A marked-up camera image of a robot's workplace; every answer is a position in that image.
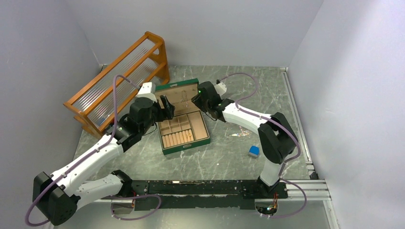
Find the blue block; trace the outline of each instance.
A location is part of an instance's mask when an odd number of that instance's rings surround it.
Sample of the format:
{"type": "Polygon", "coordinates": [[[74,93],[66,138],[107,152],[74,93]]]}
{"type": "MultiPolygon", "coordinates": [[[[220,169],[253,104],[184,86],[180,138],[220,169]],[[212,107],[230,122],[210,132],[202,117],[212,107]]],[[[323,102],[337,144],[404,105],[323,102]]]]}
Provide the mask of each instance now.
{"type": "Polygon", "coordinates": [[[252,146],[249,149],[248,155],[251,156],[251,157],[257,158],[257,157],[259,157],[259,152],[260,152],[260,150],[259,150],[258,147],[252,146]]]}

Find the gray wall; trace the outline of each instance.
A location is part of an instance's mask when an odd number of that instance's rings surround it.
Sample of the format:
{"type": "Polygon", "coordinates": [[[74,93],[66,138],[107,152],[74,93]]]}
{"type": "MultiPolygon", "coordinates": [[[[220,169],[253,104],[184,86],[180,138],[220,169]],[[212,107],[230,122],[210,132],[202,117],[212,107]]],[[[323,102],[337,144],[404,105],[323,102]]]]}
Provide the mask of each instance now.
{"type": "Polygon", "coordinates": [[[20,229],[34,177],[73,159],[80,125],[62,103],[99,65],[64,1],[2,0],[0,21],[0,228],[20,229]]]}
{"type": "Polygon", "coordinates": [[[325,0],[289,66],[342,229],[405,225],[405,3],[325,0]]]}
{"type": "Polygon", "coordinates": [[[145,31],[171,64],[288,66],[323,0],[69,0],[100,63],[145,31]]]}

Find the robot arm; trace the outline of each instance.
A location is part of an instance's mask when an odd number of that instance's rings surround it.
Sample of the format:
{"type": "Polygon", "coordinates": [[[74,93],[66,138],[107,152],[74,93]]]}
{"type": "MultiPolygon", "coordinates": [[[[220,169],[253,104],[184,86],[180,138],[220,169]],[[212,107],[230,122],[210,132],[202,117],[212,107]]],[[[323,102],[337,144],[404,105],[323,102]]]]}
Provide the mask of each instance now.
{"type": "Polygon", "coordinates": [[[211,82],[203,82],[198,85],[198,94],[192,98],[192,102],[203,112],[209,113],[215,120],[235,123],[243,126],[260,137],[263,154],[266,157],[265,166],[259,177],[262,184],[262,192],[270,192],[279,182],[279,171],[284,159],[293,152],[295,144],[293,140],[279,128],[262,117],[276,121],[294,135],[291,126],[281,113],[274,115],[262,114],[249,110],[230,99],[223,99],[226,93],[226,85],[217,80],[216,85],[211,82]]]}
{"type": "Polygon", "coordinates": [[[50,176],[42,172],[34,179],[33,201],[50,183],[63,177],[53,185],[36,205],[54,225],[66,222],[79,208],[97,199],[117,195],[127,197],[132,194],[132,180],[124,172],[117,170],[105,178],[84,183],[105,163],[125,153],[139,142],[147,130],[155,123],[174,117],[174,106],[165,96],[160,99],[163,108],[154,95],[153,83],[144,83],[137,94],[128,114],[117,123],[114,138],[103,148],[113,132],[114,126],[107,130],[92,148],[50,176]]]}

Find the green jewelry box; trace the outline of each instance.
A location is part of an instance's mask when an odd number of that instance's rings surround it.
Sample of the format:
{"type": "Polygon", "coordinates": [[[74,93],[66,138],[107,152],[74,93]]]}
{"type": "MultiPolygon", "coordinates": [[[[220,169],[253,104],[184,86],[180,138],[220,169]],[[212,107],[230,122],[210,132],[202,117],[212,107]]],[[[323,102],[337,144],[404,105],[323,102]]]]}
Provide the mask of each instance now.
{"type": "Polygon", "coordinates": [[[172,154],[211,142],[203,114],[191,99],[198,93],[198,79],[156,86],[155,96],[165,95],[175,106],[174,118],[158,123],[164,155],[172,154]]]}

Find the marble floor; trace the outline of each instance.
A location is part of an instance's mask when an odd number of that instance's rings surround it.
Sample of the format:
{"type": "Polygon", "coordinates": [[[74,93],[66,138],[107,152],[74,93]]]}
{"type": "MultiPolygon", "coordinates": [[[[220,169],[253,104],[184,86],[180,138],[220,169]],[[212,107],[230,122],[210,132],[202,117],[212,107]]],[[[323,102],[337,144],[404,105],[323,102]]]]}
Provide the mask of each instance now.
{"type": "MultiPolygon", "coordinates": [[[[171,66],[171,82],[198,78],[200,82],[221,79],[235,72],[250,73],[257,77],[260,85],[257,93],[240,102],[246,108],[274,114],[283,113],[293,130],[298,132],[294,121],[291,100],[279,68],[239,66],[171,66]]],[[[236,75],[225,80],[230,99],[250,94],[254,82],[247,76],[236,75]]],[[[107,176],[121,169],[132,179],[199,180],[199,179],[257,179],[265,162],[264,155],[253,159],[247,155],[251,146],[260,147],[259,137],[246,129],[221,121],[214,122],[204,116],[211,143],[193,149],[164,156],[161,151],[158,131],[145,136],[124,155],[105,164],[89,180],[107,176]]],[[[83,132],[77,146],[75,158],[97,142],[83,132]]],[[[285,179],[309,179],[303,155],[287,164],[282,177],[285,179]]]]}

